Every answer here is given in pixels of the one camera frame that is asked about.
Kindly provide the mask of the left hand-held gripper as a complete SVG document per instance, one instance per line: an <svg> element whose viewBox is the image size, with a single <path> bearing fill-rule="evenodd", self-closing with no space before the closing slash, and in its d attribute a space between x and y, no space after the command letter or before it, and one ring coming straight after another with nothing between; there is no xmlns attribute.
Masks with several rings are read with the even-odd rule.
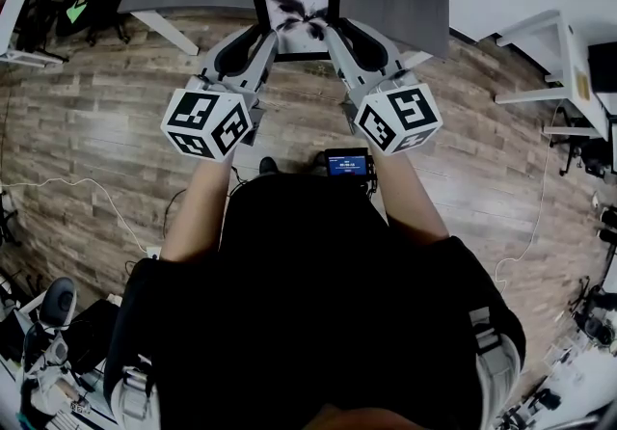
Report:
<svg viewBox="0 0 617 430"><path fill-rule="evenodd" d="M238 145L251 146L264 115L258 93L278 52L278 36L261 39L258 25L238 30L209 49L184 89L174 91L161 130L176 150L210 161L226 160ZM221 82L237 76L235 84Z"/></svg>

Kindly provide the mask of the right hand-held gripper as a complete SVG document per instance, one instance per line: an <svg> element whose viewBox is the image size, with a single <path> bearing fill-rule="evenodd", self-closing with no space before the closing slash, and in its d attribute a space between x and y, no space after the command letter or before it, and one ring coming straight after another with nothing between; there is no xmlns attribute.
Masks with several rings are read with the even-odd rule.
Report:
<svg viewBox="0 0 617 430"><path fill-rule="evenodd" d="M340 18L326 28L324 42L347 88L342 109L353 135L389 156L423 145L443 126L428 85L402 67L381 33Z"/></svg>

